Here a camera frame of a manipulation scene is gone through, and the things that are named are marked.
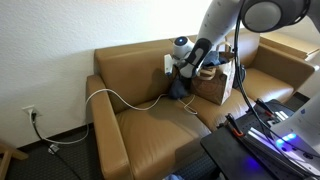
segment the wall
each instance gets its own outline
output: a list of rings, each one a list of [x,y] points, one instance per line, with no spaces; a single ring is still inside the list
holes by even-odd
[[[320,33],[313,25],[312,21],[306,17],[300,23],[288,26],[278,30],[278,32],[306,40],[320,46]],[[320,53],[311,61],[320,65]],[[312,97],[320,91],[320,71],[317,71],[310,79],[299,89],[302,94]]]
[[[93,50],[196,34],[209,0],[0,1],[0,140],[37,141],[83,125]]]

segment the blue light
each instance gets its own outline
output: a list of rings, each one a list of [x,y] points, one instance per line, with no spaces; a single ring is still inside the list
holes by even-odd
[[[285,137],[283,137],[282,139],[285,140],[285,141],[288,141],[288,140],[289,140],[289,137],[288,137],[288,136],[285,136]]]
[[[282,139],[277,140],[277,144],[282,144],[282,143],[284,143],[284,141]]]
[[[294,139],[294,138],[296,138],[296,137],[297,137],[297,135],[296,135],[296,134],[293,134],[293,133],[291,133],[291,134],[288,135],[288,138],[290,138],[290,139]]]
[[[249,167],[248,168],[249,171],[257,172],[258,170],[261,169],[261,166],[259,165],[259,163],[251,156],[248,156],[244,162],[245,162],[244,165]]]

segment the electrical outlet cover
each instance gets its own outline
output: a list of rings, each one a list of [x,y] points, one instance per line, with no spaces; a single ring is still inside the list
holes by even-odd
[[[23,107],[22,110],[29,115],[29,110],[32,109],[33,112],[37,113],[37,116],[42,116],[42,114],[40,114],[40,112],[34,107],[34,105],[30,105],[27,107]]]

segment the brown paper bag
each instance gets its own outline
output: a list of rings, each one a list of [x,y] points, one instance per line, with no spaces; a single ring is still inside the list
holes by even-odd
[[[226,58],[227,63],[208,68],[201,68],[191,82],[191,93],[215,104],[222,105],[230,96],[235,75],[234,54],[230,44],[223,42],[217,46],[228,45],[226,52],[219,52],[219,57]]]

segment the brown leather couch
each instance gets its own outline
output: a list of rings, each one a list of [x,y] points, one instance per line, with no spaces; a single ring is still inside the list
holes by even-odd
[[[259,34],[242,31],[239,48],[252,103],[257,97],[286,101],[315,71],[308,62],[259,45]],[[163,71],[163,56],[171,52],[169,39],[97,49],[99,74],[87,78],[88,95],[108,88],[133,106],[150,106],[172,83]],[[222,106],[196,96],[190,106],[197,115],[183,106],[163,97],[150,110],[137,111],[114,94],[95,95],[90,107],[105,179],[162,179],[203,154],[200,139],[214,131],[227,113],[237,118],[247,110],[236,89]]]

